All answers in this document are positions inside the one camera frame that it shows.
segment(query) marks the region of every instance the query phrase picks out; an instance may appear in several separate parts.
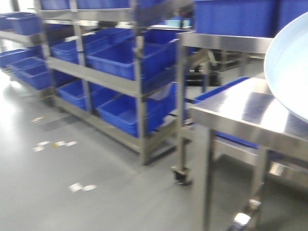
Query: metal shelving rack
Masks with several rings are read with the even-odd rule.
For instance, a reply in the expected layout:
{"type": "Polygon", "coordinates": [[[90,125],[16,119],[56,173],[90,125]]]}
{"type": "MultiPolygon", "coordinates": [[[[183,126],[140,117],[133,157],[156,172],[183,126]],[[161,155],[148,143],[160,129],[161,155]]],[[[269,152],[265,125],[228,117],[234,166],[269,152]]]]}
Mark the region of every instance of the metal shelving rack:
{"type": "MultiPolygon", "coordinates": [[[[177,81],[178,81],[178,118],[177,118],[177,164],[172,167],[176,181],[181,185],[187,185],[189,179],[189,169],[186,163],[185,145],[187,141],[194,138],[193,126],[185,125],[185,117],[188,114],[186,109],[186,87],[185,76],[189,71],[189,59],[187,50],[189,47],[202,49],[214,49],[225,51],[241,52],[240,57],[240,74],[245,75],[245,66],[247,63],[248,53],[265,54],[272,38],[259,37],[241,37],[241,36],[221,36],[208,35],[194,32],[183,32],[179,34],[178,42],[178,63],[177,63],[177,81]]],[[[256,151],[227,139],[217,137],[217,150],[220,153],[228,154],[234,158],[244,161],[250,165],[255,164],[256,151]]]]}
{"type": "Polygon", "coordinates": [[[217,66],[218,68],[215,69],[215,71],[226,71],[230,68],[235,68],[239,62],[239,57],[238,54],[236,54],[233,51],[225,51],[225,50],[221,50],[221,51],[213,51],[210,50],[209,52],[211,52],[211,56],[210,56],[210,61],[212,63],[213,66],[217,66]],[[215,59],[215,55],[214,54],[218,54],[221,56],[220,61],[215,59]]]}
{"type": "MultiPolygon", "coordinates": [[[[3,39],[21,43],[26,47],[30,47],[30,46],[44,44],[45,41],[47,41],[46,40],[47,37],[49,40],[58,40],[58,39],[63,39],[63,38],[72,36],[72,33],[73,31],[71,28],[60,28],[60,29],[48,31],[46,34],[42,32],[42,33],[37,33],[33,35],[20,35],[11,30],[4,30],[4,31],[0,31],[0,40],[1,40],[0,50],[5,51],[5,48],[2,42],[3,39]]],[[[16,81],[19,84],[23,85],[25,88],[27,88],[31,92],[31,94],[39,97],[40,99],[46,99],[53,95],[53,92],[54,92],[53,87],[37,90],[31,85],[17,78],[10,69],[2,68],[1,70],[2,72],[4,72],[6,75],[10,77],[11,81],[16,81]]]]}
{"type": "MultiPolygon", "coordinates": [[[[37,13],[44,23],[73,25],[77,39],[79,63],[73,64],[50,56],[47,51],[47,63],[50,69],[59,70],[83,80],[83,88],[87,98],[87,111],[83,111],[70,103],[55,96],[57,107],[62,108],[75,116],[88,122],[112,138],[123,143],[140,154],[141,163],[146,165],[151,161],[150,153],[157,149],[158,145],[175,132],[175,120],[157,128],[158,132],[146,134],[146,98],[152,91],[144,92],[141,81],[141,59],[143,57],[144,40],[141,32],[154,23],[155,19],[169,15],[176,10],[192,5],[190,0],[166,0],[154,6],[140,9],[138,0],[131,0],[131,8],[121,9],[77,9],[76,0],[70,1],[70,10],[42,10],[40,1],[35,0],[37,13]],[[85,66],[83,55],[81,26],[92,26],[97,21],[131,22],[135,33],[135,81],[94,70],[85,66]],[[138,131],[139,137],[131,136],[120,129],[104,122],[92,113],[90,106],[90,94],[88,81],[103,85],[120,93],[137,99],[138,131]]],[[[170,75],[171,69],[167,69],[161,75],[170,75]]]]}

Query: metal table leg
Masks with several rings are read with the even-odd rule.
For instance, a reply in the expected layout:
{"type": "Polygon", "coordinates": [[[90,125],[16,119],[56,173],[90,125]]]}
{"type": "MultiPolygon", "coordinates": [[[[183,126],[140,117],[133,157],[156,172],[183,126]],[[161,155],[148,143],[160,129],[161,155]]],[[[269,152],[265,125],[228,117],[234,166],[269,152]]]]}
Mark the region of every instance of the metal table leg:
{"type": "Polygon", "coordinates": [[[266,174],[270,166],[269,163],[268,150],[265,147],[259,147],[249,202],[246,207],[236,215],[228,231],[242,231],[246,228],[255,229],[259,224],[266,174]]]}
{"type": "Polygon", "coordinates": [[[208,231],[214,166],[215,131],[197,124],[192,168],[192,231],[208,231]]]}
{"type": "MultiPolygon", "coordinates": [[[[184,125],[186,117],[185,107],[185,96],[186,96],[186,81],[185,75],[188,73],[188,67],[186,65],[188,59],[188,48],[184,47],[181,43],[181,39],[178,41],[178,63],[177,63],[177,81],[178,81],[178,92],[177,92],[177,131],[180,131],[184,125]]],[[[186,152],[185,152],[185,141],[186,139],[181,136],[180,133],[177,135],[177,165],[172,167],[174,172],[175,180],[180,185],[190,184],[188,179],[189,170],[186,168],[186,152]]]]}

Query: floor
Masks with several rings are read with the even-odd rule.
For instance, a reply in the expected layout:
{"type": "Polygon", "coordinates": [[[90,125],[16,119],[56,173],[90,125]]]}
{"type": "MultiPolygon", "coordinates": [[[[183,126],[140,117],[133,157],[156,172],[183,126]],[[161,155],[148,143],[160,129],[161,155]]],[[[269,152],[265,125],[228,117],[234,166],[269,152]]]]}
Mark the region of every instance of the floor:
{"type": "MultiPolygon", "coordinates": [[[[173,180],[175,153],[140,166],[134,152],[39,101],[1,72],[0,106],[1,231],[190,230],[191,187],[173,180]],[[38,117],[44,118],[31,122],[38,117]],[[34,152],[43,141],[78,143],[34,152]],[[77,182],[97,188],[71,192],[77,182]]],[[[192,144],[188,154],[190,165],[192,144]]],[[[247,166],[228,157],[218,161],[212,230],[223,230],[245,204],[250,177],[247,166]]],[[[271,180],[259,230],[307,231],[307,205],[307,191],[271,180]]]]}

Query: blue plastic crate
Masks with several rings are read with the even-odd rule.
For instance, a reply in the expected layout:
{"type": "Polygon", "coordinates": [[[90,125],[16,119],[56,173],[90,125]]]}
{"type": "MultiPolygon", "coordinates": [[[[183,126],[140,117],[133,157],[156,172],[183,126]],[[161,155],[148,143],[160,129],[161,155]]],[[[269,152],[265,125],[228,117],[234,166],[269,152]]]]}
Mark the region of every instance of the blue plastic crate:
{"type": "Polygon", "coordinates": [[[53,79],[56,87],[63,86],[65,84],[68,84],[75,80],[76,78],[74,76],[71,76],[67,73],[61,72],[61,71],[53,71],[53,79]]]}
{"type": "MultiPolygon", "coordinates": [[[[139,6],[146,8],[164,0],[139,0],[139,6]]],[[[77,0],[79,9],[128,8],[130,0],[77,0]]]]}
{"type": "Polygon", "coordinates": [[[194,0],[198,33],[272,37],[276,0],[194,0]]]}
{"type": "Polygon", "coordinates": [[[177,33],[185,32],[185,30],[163,30],[152,29],[143,33],[144,41],[147,43],[162,44],[166,48],[168,55],[167,66],[171,66],[176,62],[177,53],[177,33]]]}
{"type": "MultiPolygon", "coordinates": [[[[136,98],[121,95],[99,106],[97,111],[106,122],[128,134],[138,137],[138,117],[136,108],[136,98]]],[[[146,111],[147,132],[153,131],[164,123],[161,104],[148,99],[146,102],[146,111]]]]}
{"type": "Polygon", "coordinates": [[[33,51],[33,54],[41,59],[44,59],[43,48],[41,45],[27,47],[28,50],[33,51]]]}
{"type": "Polygon", "coordinates": [[[41,90],[51,87],[51,76],[46,65],[35,66],[22,71],[26,82],[32,87],[41,90]]]}
{"type": "Polygon", "coordinates": [[[132,29],[110,27],[96,31],[97,35],[106,36],[110,44],[116,44],[130,39],[134,36],[132,29]]]}
{"type": "Polygon", "coordinates": [[[40,18],[33,13],[15,15],[8,18],[12,22],[16,33],[22,35],[33,35],[42,31],[40,18]]]}
{"type": "MultiPolygon", "coordinates": [[[[197,96],[195,99],[194,99],[194,103],[199,103],[205,99],[208,99],[210,97],[212,97],[213,95],[216,95],[220,92],[222,92],[223,90],[225,89],[228,89],[244,80],[248,79],[248,77],[240,77],[240,78],[237,78],[223,86],[220,86],[220,87],[217,87],[217,88],[214,88],[210,91],[207,91],[199,96],[197,96]]],[[[232,135],[229,135],[229,134],[226,134],[226,133],[223,133],[223,132],[220,132],[220,131],[217,131],[216,132],[216,135],[220,136],[220,137],[223,137],[225,139],[228,139],[228,140],[231,140],[231,141],[234,141],[234,142],[237,142],[237,143],[240,143],[240,144],[243,144],[243,145],[246,145],[246,146],[249,146],[249,147],[252,147],[252,148],[258,148],[258,145],[255,144],[255,143],[252,143],[252,142],[249,142],[249,141],[246,141],[244,139],[241,139],[241,138],[238,138],[238,137],[235,137],[235,136],[232,136],[232,135]]]]}
{"type": "Polygon", "coordinates": [[[11,12],[0,15],[0,30],[13,29],[12,22],[8,19],[17,15],[27,14],[26,12],[11,12]]]}
{"type": "Polygon", "coordinates": [[[280,0],[278,30],[308,12],[308,0],[280,0]]]}
{"type": "MultiPolygon", "coordinates": [[[[94,69],[134,80],[133,47],[133,42],[125,41],[94,53],[88,58],[94,69]]],[[[166,54],[167,51],[163,46],[145,44],[144,58],[142,59],[142,78],[144,80],[152,78],[168,66],[166,54]]]]}
{"type": "Polygon", "coordinates": [[[43,10],[65,10],[69,9],[69,0],[41,0],[43,10]]]}
{"type": "Polygon", "coordinates": [[[31,57],[9,64],[8,68],[10,68],[13,71],[16,77],[18,77],[20,80],[25,81],[26,77],[22,72],[22,70],[26,70],[34,66],[40,66],[43,64],[45,64],[44,60],[39,59],[37,57],[31,57]]]}
{"type": "Polygon", "coordinates": [[[177,87],[177,83],[169,83],[162,90],[149,97],[149,99],[158,100],[161,103],[162,117],[176,109],[177,87]]]}
{"type": "MultiPolygon", "coordinates": [[[[98,106],[104,104],[105,102],[111,100],[117,92],[105,88],[103,86],[89,83],[90,94],[92,99],[92,108],[95,109],[98,106]]],[[[66,84],[60,88],[56,89],[58,94],[64,100],[70,102],[71,104],[81,108],[86,109],[86,100],[83,93],[82,80],[78,79],[72,83],[66,84]]]]}
{"type": "Polygon", "coordinates": [[[17,49],[0,53],[0,67],[6,67],[16,61],[35,56],[33,51],[28,49],[17,49]]]}
{"type": "MultiPolygon", "coordinates": [[[[97,52],[110,46],[109,41],[106,37],[99,35],[88,35],[83,37],[85,55],[97,52]]],[[[64,42],[56,46],[51,47],[51,51],[54,57],[78,64],[78,52],[77,43],[75,40],[70,42],[64,42]]]]}

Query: caster wheel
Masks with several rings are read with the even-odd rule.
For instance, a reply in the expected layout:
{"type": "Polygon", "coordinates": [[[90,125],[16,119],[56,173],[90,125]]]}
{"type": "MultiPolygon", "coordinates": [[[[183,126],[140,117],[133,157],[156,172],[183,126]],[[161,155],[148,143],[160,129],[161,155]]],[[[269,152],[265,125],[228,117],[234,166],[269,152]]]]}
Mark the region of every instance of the caster wheel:
{"type": "Polygon", "coordinates": [[[187,186],[191,185],[192,181],[188,179],[187,174],[179,173],[177,171],[174,171],[174,179],[177,182],[177,184],[182,185],[182,186],[187,186]]]}

